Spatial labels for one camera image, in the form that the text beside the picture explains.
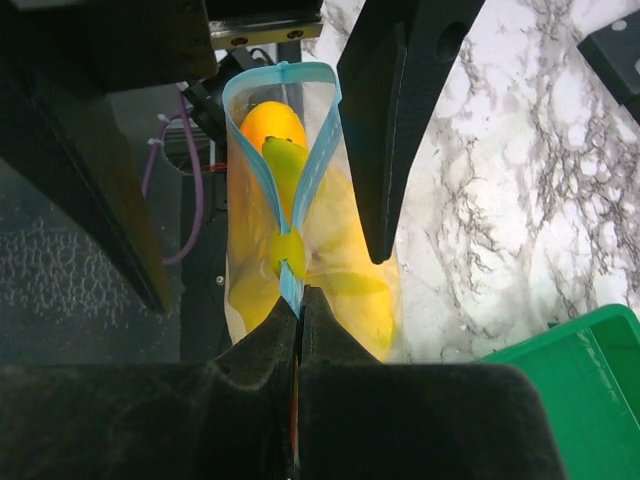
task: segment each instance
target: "white marble countertop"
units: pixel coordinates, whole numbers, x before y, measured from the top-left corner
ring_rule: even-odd
[[[362,0],[325,1],[335,66]],[[467,361],[598,306],[640,313],[640,127],[576,46],[640,0],[487,0],[416,156],[398,228],[413,362]]]

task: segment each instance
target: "screw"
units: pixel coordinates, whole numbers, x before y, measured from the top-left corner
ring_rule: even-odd
[[[231,40],[231,45],[234,47],[241,47],[242,45],[246,45],[249,43],[249,39],[247,37],[236,37]]]
[[[625,22],[624,20],[618,20],[617,22],[613,22],[611,24],[611,28],[616,32],[621,32],[622,30],[627,28],[627,22]]]
[[[289,33],[287,33],[287,38],[293,40],[294,38],[300,38],[302,35],[304,35],[304,32],[302,30],[291,30]]]

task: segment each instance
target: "transparent plastic bag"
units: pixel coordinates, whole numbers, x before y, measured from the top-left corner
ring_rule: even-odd
[[[259,152],[259,145],[252,145],[241,132],[247,115],[268,101],[293,108],[304,126],[303,147],[310,150],[291,205],[291,199],[281,195],[282,177],[288,172],[272,171],[262,153],[271,160],[273,152],[293,147],[287,139],[270,138],[267,143],[265,137]],[[229,209],[225,313],[234,343],[267,317],[280,296],[299,315],[307,284],[323,289],[338,322],[376,358],[386,359],[391,350],[401,320],[398,265],[395,253],[382,265],[369,259],[349,175],[339,101],[335,73],[315,62],[253,69],[225,88]],[[298,148],[296,155],[303,151]]]

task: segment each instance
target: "green plastic bin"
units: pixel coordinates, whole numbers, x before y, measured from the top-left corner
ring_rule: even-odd
[[[536,386],[572,480],[640,480],[640,324],[608,305],[490,355]]]

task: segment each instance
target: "dark gray surface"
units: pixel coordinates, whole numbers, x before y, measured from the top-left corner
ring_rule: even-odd
[[[164,98],[175,108],[164,88],[113,101],[140,170],[158,128],[156,107]],[[151,210],[163,252],[173,252],[182,176],[162,161],[158,167]],[[0,364],[178,361],[183,289],[179,267],[169,273],[173,311],[152,312],[93,239],[0,159]]]

